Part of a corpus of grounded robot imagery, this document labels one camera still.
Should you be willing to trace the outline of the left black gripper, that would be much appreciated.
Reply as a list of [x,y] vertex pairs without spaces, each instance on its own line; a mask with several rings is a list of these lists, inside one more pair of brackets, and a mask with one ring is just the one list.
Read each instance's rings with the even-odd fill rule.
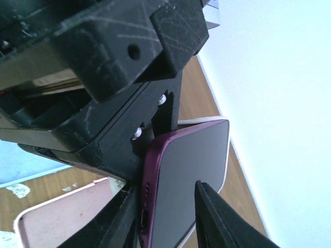
[[1,1],[1,139],[87,145],[209,35],[206,1]]

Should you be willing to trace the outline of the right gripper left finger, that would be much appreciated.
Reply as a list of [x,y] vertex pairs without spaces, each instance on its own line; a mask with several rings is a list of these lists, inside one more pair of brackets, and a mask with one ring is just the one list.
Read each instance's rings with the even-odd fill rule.
[[83,228],[60,247],[137,247],[138,191],[125,185]]

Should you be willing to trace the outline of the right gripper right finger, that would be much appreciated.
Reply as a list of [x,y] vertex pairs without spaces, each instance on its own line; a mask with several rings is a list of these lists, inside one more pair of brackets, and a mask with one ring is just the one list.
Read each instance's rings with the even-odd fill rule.
[[246,222],[206,182],[194,190],[198,247],[277,247]]

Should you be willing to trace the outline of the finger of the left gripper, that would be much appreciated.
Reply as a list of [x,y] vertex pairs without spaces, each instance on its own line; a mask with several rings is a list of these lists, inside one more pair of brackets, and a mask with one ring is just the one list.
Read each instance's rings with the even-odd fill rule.
[[104,176],[125,181],[140,181],[143,164],[143,141],[133,138],[137,129],[152,123],[160,133],[157,98],[130,98],[120,104],[112,100],[90,104],[85,114],[80,113],[77,123],[65,128],[65,142],[78,141],[77,148],[67,151],[52,149],[50,143],[30,146],[19,145],[24,151],[57,162]]
[[160,100],[162,95],[166,97],[163,104],[158,104],[158,110],[152,118],[154,136],[157,137],[177,129],[182,75],[179,74],[172,79],[155,81],[153,84],[158,90],[157,99]]

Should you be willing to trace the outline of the purple phone from white case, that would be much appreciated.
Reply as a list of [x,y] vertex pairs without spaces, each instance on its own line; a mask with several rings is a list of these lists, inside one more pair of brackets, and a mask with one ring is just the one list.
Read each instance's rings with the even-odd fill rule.
[[194,188],[199,180],[216,192],[224,185],[230,122],[194,120],[152,141],[141,190],[141,247],[182,247],[195,229]]

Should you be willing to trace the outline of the pink phone case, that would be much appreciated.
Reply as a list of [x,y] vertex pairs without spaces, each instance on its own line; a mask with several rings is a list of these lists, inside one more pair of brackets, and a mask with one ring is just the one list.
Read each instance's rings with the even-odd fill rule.
[[101,178],[22,211],[13,223],[18,247],[58,247],[91,221],[121,186]]

